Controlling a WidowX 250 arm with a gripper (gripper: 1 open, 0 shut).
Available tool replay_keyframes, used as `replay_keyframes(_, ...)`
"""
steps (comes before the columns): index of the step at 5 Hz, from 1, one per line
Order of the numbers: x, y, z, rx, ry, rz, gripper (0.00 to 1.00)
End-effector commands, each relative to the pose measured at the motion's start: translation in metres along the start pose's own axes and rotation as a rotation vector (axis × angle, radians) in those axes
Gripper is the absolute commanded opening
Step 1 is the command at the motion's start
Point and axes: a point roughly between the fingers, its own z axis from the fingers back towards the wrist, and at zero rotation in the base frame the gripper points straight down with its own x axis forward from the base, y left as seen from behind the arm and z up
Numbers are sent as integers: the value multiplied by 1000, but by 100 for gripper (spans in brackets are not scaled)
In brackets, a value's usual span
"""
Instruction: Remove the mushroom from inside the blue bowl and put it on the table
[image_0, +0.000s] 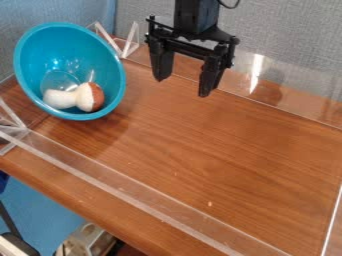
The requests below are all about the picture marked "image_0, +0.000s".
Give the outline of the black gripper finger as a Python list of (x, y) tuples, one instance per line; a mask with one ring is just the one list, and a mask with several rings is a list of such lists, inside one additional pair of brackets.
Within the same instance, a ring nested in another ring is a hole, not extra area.
[(207, 97), (218, 85), (219, 74), (226, 68), (227, 44), (219, 43), (206, 57), (199, 78), (199, 96)]
[(168, 42), (154, 36), (148, 39), (152, 74), (158, 81), (167, 79), (172, 74), (175, 52)]

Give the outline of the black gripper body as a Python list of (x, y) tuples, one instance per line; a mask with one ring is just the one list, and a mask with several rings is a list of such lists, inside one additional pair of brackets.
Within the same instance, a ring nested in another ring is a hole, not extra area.
[(226, 68), (234, 65), (235, 48), (241, 43), (237, 36), (222, 31), (218, 25), (211, 25), (203, 32), (190, 32), (184, 28), (170, 24), (168, 20), (160, 16), (151, 15), (146, 19), (148, 32), (146, 43), (151, 36), (166, 40), (175, 54), (179, 53), (204, 62), (206, 57), (213, 53), (214, 47), (219, 43), (227, 44)]

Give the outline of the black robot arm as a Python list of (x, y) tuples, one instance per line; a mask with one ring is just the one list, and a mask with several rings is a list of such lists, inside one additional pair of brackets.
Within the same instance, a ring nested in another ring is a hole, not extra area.
[(222, 0), (175, 0), (174, 24), (166, 25), (155, 15), (146, 19), (152, 74), (163, 81), (172, 74), (176, 53), (204, 62), (199, 75), (200, 97), (218, 88), (226, 69), (234, 66), (235, 47), (241, 40), (218, 27), (219, 9), (235, 9)]

